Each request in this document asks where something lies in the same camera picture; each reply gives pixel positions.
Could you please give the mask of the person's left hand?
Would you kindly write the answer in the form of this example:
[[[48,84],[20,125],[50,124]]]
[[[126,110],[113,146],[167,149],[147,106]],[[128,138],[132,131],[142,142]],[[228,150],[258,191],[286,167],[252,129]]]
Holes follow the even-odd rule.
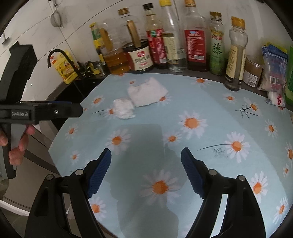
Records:
[[[12,166],[19,166],[23,161],[23,157],[26,151],[26,148],[29,144],[29,135],[33,135],[35,133],[35,127],[29,125],[26,128],[25,133],[23,134],[22,138],[19,141],[19,144],[16,148],[9,151],[8,156],[10,159],[10,164]]]

